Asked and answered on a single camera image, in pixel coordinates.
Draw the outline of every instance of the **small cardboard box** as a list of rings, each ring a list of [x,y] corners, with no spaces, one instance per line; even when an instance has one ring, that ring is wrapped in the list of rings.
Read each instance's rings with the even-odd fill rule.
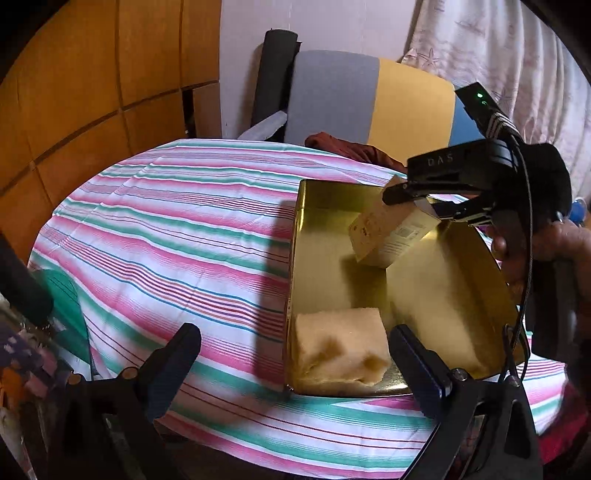
[[[393,177],[384,188],[402,182]],[[440,222],[427,199],[386,205],[380,193],[349,226],[349,237],[357,262],[387,268]]]

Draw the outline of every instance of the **pink and green striped tablecloth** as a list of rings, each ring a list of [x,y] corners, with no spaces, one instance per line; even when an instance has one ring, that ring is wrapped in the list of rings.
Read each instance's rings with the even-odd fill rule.
[[[282,395],[282,332],[298,184],[383,185],[384,168],[268,142],[179,140],[107,168],[41,230],[31,267],[74,282],[92,345],[113,373],[141,365],[184,323],[203,346],[163,422],[273,469],[397,478],[433,424],[411,396]],[[539,432],[560,406],[562,364],[533,358]]]

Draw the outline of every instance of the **patterned curtain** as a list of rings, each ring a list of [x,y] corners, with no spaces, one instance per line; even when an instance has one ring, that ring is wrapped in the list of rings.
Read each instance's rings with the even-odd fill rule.
[[[480,82],[528,143],[558,148],[573,195],[591,196],[591,86],[519,0],[423,0],[402,62],[456,86]]]

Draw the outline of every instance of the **striped tablecloth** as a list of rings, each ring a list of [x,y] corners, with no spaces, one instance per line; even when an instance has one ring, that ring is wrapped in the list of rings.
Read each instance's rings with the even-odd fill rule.
[[[249,462],[326,478],[397,478],[433,424],[411,396],[286,399],[282,332],[301,179],[383,185],[392,172],[285,144],[181,140],[86,182],[55,210],[33,268],[67,274],[113,373],[184,323],[201,354],[164,423]],[[538,431],[559,408],[562,364],[534,358]]]

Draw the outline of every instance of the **wooden wardrobe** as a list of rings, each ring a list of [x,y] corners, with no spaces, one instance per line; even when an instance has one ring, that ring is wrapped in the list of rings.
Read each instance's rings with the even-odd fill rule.
[[[27,261],[53,209],[108,166],[221,135],[222,0],[70,0],[0,83],[0,230]]]

